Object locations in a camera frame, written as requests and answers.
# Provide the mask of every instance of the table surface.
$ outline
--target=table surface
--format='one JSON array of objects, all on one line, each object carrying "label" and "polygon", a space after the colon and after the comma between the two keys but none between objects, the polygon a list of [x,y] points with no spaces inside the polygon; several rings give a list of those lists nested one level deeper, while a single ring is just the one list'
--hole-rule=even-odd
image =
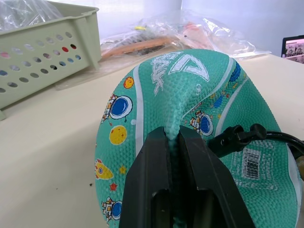
[{"label": "table surface", "polygon": [[[304,139],[304,65],[273,55],[239,63],[281,130]],[[4,109],[1,227],[107,227],[95,193],[95,136],[110,94],[132,67],[62,91],[51,86]]]}]

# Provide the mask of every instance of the white printed logo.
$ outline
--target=white printed logo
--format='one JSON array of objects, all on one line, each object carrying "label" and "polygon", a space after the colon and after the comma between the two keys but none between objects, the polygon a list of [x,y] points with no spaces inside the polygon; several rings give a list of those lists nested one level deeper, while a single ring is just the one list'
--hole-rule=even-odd
[{"label": "white printed logo", "polygon": [[153,83],[156,83],[154,94],[157,95],[159,88],[163,89],[162,76],[166,73],[167,66],[170,64],[171,60],[175,59],[181,52],[172,52],[165,54],[163,56],[156,57],[152,62],[153,72],[151,78]]},{"label": "white printed logo", "polygon": [[[165,54],[163,56],[156,57],[151,65],[153,66],[153,72],[151,74],[151,78],[153,83],[156,83],[154,94],[157,95],[159,88],[163,90],[163,80],[162,76],[166,73],[167,66],[170,64],[172,60],[174,60],[181,52],[172,52]],[[189,61],[192,61],[196,67],[188,66]],[[202,77],[205,81],[209,81],[209,74],[202,64],[197,58],[192,55],[185,54],[180,57],[179,60],[171,67],[169,71],[169,75],[175,72],[189,72],[196,74]]]},{"label": "white printed logo", "polygon": [[[187,66],[189,61],[195,63],[197,67]],[[192,55],[186,54],[180,57],[180,59],[177,60],[177,62],[172,66],[169,75],[180,71],[196,74],[205,79],[207,82],[209,81],[209,74],[205,66],[201,63],[201,61]]]}]

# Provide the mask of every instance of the monitor screen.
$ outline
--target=monitor screen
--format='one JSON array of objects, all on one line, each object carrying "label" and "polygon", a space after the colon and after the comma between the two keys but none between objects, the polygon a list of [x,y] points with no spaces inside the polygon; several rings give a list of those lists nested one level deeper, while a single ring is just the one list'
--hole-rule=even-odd
[{"label": "monitor screen", "polygon": [[282,57],[294,62],[304,63],[304,38],[286,40],[285,50],[282,50]]}]

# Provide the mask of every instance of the teal basketball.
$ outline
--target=teal basketball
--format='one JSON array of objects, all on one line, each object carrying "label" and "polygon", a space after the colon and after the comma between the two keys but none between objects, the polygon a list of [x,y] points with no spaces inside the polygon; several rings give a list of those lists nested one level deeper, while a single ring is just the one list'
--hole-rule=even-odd
[{"label": "teal basketball", "polygon": [[[245,131],[255,123],[280,131],[237,61],[201,49],[167,53],[136,66],[113,91],[101,119],[95,182],[101,215],[110,228],[119,226],[126,174],[148,133],[157,127],[164,127],[172,153],[180,125],[207,142],[238,124]],[[302,189],[285,143],[254,141],[221,160],[257,228],[296,226]]]}]

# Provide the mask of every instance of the barcode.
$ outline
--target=barcode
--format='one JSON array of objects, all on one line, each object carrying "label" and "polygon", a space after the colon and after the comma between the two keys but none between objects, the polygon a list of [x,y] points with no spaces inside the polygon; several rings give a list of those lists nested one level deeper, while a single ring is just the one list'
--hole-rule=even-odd
[{"label": "barcode", "polygon": [[242,176],[250,179],[259,179],[260,151],[245,148],[243,150]]}]

